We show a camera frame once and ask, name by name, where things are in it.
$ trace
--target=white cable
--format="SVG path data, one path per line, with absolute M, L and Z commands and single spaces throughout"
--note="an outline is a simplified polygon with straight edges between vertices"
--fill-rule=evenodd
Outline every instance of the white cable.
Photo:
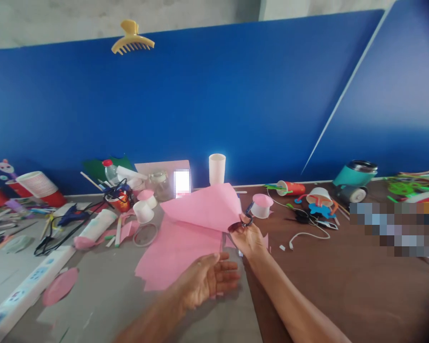
M 282 203 L 279 203 L 278 201 L 276 201 L 275 199 L 273 199 L 272 198 L 272 200 L 274 201 L 274 202 L 276 202 L 278 205 L 281 205 L 281 206 L 284 206 L 284 207 L 288 207 L 288 206 L 286 206 L 286 205 L 283 205 Z M 298 209 L 298 208 L 294 208 L 294 210 L 297 210 L 297 211 L 302 211 L 302 212 L 305 212 L 304 210 L 301 210 L 301 209 Z M 327 237 L 319 237 L 319 236 L 315 236 L 315 235 L 313 235 L 313 234 L 311 234 L 311 233 L 307 233 L 307 232 L 299 232 L 299 233 L 296 233 L 295 235 L 294 235 L 294 237 L 292 237 L 291 238 L 291 240 L 289 241 L 289 248 L 291 249 L 291 250 L 294 250 L 294 246 L 292 245 L 292 241 L 294 240 L 294 238 L 296 238 L 297 236 L 299 236 L 299 235 L 302 235 L 302 234 L 306 234 L 306 235 L 308 235 L 308 236 L 312 236 L 312 237 L 315 237 L 315 238 L 318 238 L 318 239 L 329 239 L 330 238 L 330 234 L 329 233 L 327 233 L 327 231 L 326 230 L 324 230 L 323 228 L 321 228 L 321 227 L 319 227 L 311 218 L 310 218 L 310 216 L 308 217 L 308 219 L 310 220 L 310 222 L 311 222 L 311 224 L 310 225 L 312 225 L 312 226 L 316 226 L 318 229 L 320 229 L 322 232 L 324 232 L 326 235 L 327 235 Z

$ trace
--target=hand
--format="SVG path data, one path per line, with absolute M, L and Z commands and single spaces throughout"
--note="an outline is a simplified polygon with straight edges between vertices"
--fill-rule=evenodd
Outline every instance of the hand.
M 236 289 L 240 275 L 237 263 L 226 261 L 228 252 L 195 260 L 171 286 L 181 297 L 185 310 L 193 310 L 209 297 Z
M 240 219 L 244 223 L 249 223 L 250 221 L 243 213 L 240 214 Z M 240 249 L 243 255 L 248 259 L 255 253 L 267 251 L 262 233 L 254 223 L 246 227 L 240 226 L 231 233 L 231 236 L 237 248 Z

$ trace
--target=plastic bottle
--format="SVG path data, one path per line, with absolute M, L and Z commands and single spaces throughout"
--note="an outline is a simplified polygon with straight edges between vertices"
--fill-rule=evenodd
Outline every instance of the plastic bottle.
M 113 165 L 113 161 L 104 160 L 102 164 L 105 167 L 105 176 L 111 186 L 115 186 L 119 183 L 118 174 L 116 172 L 116 166 Z

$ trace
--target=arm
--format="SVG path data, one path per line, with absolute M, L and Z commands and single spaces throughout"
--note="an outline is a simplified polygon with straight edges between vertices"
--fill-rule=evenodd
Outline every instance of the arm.
M 229 253 L 221 252 L 195 260 L 114 343 L 162 343 L 188 310 L 210 296 L 237 288 L 237 264 L 228 258 Z
M 350 340 L 316 308 L 286 277 L 262 243 L 254 224 L 232 234 L 237 247 L 272 300 L 278 315 L 295 343 L 349 343 Z

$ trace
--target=glass jar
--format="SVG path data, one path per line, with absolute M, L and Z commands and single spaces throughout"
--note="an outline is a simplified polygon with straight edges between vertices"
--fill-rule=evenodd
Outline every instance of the glass jar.
M 164 202 L 173 198 L 173 192 L 170 188 L 170 181 L 168 180 L 166 171 L 154 171 L 149 175 L 149 180 L 154 190 L 154 196 L 158 201 Z

